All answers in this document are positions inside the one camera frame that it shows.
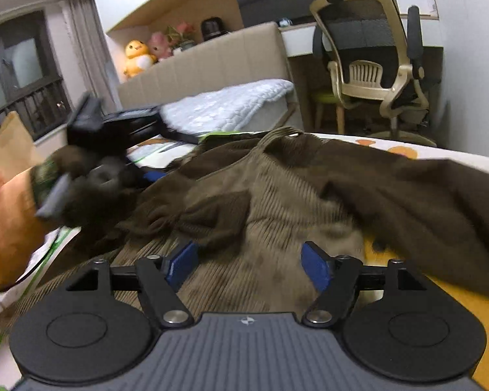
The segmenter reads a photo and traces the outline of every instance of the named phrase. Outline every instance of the orange cloth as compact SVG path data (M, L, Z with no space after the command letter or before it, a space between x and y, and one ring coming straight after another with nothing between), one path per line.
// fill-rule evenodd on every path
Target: orange cloth
M29 171L8 182L0 173L0 287L16 281L51 230L35 212Z

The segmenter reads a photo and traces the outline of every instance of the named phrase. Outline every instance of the white quilted blanket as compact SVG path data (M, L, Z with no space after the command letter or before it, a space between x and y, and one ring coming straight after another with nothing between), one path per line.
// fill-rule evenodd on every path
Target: white quilted blanket
M292 90L289 80L263 79L186 97L163 105L161 113L170 127L185 133L239 131L264 103Z

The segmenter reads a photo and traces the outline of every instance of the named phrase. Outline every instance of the beige upholstered headboard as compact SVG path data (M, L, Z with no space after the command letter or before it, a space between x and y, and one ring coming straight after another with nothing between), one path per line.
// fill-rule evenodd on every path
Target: beige upholstered headboard
M199 44L121 84L118 92L123 108L129 109L269 78L292 80L275 23Z

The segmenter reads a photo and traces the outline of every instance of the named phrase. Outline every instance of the curtain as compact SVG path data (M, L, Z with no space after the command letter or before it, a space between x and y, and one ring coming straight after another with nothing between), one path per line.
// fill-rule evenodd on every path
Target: curtain
M114 69L94 0L61 0L67 32L86 88L103 99L103 111L116 111L118 96L110 70Z

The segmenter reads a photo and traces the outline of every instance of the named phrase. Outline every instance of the black kettle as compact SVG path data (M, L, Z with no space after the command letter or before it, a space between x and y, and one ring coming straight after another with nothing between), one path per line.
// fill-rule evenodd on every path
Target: black kettle
M201 34L204 41L228 34L221 18L209 18L201 22Z

